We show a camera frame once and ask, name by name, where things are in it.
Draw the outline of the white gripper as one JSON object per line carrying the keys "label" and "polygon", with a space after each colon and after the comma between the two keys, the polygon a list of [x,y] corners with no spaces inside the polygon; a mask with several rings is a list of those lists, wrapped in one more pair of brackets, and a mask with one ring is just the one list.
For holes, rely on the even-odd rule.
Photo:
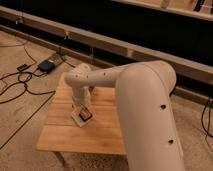
{"label": "white gripper", "polygon": [[[90,103],[90,92],[87,87],[73,87],[72,99],[76,106],[85,105],[89,110],[92,110],[92,104]],[[78,113],[78,107],[74,107],[73,113]]]}

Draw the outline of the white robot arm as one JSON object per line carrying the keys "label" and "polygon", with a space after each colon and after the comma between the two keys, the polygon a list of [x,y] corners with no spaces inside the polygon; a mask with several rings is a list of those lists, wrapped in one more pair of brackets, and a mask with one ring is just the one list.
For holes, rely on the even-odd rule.
{"label": "white robot arm", "polygon": [[91,86],[113,87],[130,171],[185,171],[170,93],[176,73],[164,61],[93,70],[82,63],[65,75],[77,106]]}

